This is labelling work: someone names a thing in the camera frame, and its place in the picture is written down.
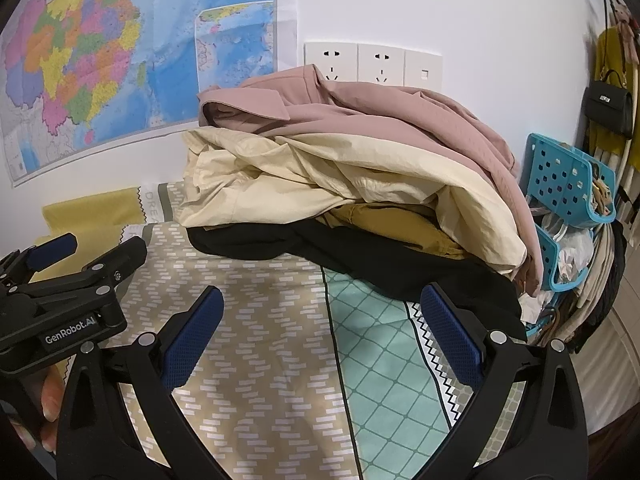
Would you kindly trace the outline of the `person's left hand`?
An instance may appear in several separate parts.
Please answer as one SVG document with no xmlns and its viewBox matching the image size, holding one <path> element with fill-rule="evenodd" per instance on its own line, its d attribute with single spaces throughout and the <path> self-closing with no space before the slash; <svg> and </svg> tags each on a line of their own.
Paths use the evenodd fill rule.
<svg viewBox="0 0 640 480">
<path fill-rule="evenodd" d="M 64 396 L 63 378 L 56 365 L 50 366 L 47 375 L 35 386 L 35 394 L 40 402 L 42 416 L 46 420 L 39 436 L 35 438 L 14 417 L 11 418 L 12 427 L 29 451 L 40 443 L 47 452 L 55 453 L 58 440 L 58 418 Z"/>
</svg>

